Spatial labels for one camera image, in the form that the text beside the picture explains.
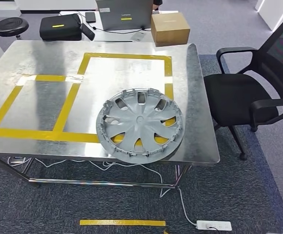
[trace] cardboard box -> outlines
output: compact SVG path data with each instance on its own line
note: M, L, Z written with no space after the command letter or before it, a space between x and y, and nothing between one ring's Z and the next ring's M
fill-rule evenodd
M156 46L187 44L190 27L182 13L151 15L151 34Z

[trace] yellow tape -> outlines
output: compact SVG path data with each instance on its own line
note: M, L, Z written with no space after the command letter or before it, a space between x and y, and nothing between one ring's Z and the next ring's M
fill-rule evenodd
M22 129L8 129L8 128L0 128L0 137L33 139L33 140L99 143L99 139L96 134L22 130Z
M172 76L172 58L168 56L152 56L152 55L129 55L129 54L103 54L103 53L85 53L77 74L84 75L91 57L96 58L114 58L114 59L156 59L164 61L164 71L166 77ZM65 81L64 76L49 76L37 75L36 81ZM166 80L165 84L165 93L170 99L173 99L173 83L171 80ZM11 94L0 108L0 123L11 108L12 103L22 89L23 85L15 86ZM71 141L71 142L92 142L99 143L96 134L87 133L67 133L62 132L70 112L75 98L79 91L80 83L73 83L64 103L61 113L55 123L53 131L37 131L37 130L21 130L21 129L0 129L0 137L22 138L22 139L36 139L36 140L52 140L52 141ZM166 126L172 125L174 120L169 119L166 121ZM123 136L117 136L115 143L122 141ZM166 139L163 137L155 137L157 143L163 144ZM137 142L138 145L142 145L142 141Z
M79 225L120 225L120 226L159 226L165 227L165 221L156 221L156 220L79 220Z
M65 81L65 76L37 75L36 81Z
M53 25L53 28L59 28L59 27L64 27L64 24L59 24L59 25Z
M84 75L86 71L87 66L89 65L90 56L86 56L86 53L84 54L83 59L81 62L81 65L79 65L79 70L77 71L78 75Z
M70 88L69 94L67 96L64 105L62 106L61 111L57 119L53 131L62 132L66 125L67 119L69 116L73 104L74 103L75 98L76 97L77 92L79 89L80 83L74 83Z
M169 99L174 99L174 93L173 91L173 84L166 83L164 84L165 95L168 96Z
M6 115L9 108L11 108L12 103L17 98L20 91L21 91L22 87L23 86L15 86L0 108L0 122L2 122L2 120Z
M131 55L131 54L107 54L107 53L85 53L83 60L77 74L84 75L91 58L114 58L114 59L148 59L148 60L163 60L164 74L166 77L172 76L172 57L163 55Z

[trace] chair seat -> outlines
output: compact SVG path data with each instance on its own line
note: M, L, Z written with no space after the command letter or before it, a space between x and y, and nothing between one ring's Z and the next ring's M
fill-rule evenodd
M1 37L13 37L27 31L29 23L22 18L12 17L0 21Z
M244 74L218 74L204 78L212 116L222 127L250 124L250 107L257 100L272 99L256 80ZM257 123L278 116L276 107L258 110Z

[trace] mesh chair back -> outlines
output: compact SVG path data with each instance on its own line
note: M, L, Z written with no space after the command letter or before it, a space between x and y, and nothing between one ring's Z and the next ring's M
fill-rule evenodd
M253 54L251 70L271 83L283 98L283 23Z

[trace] stainless steel tabletop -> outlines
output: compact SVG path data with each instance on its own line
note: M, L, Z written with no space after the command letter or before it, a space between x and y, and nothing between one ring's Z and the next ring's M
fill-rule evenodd
M219 162L194 44L17 40L0 59L0 156L117 161L95 143L103 103L131 88L166 95L172 83L168 96L182 111L185 131L179 149L163 161Z

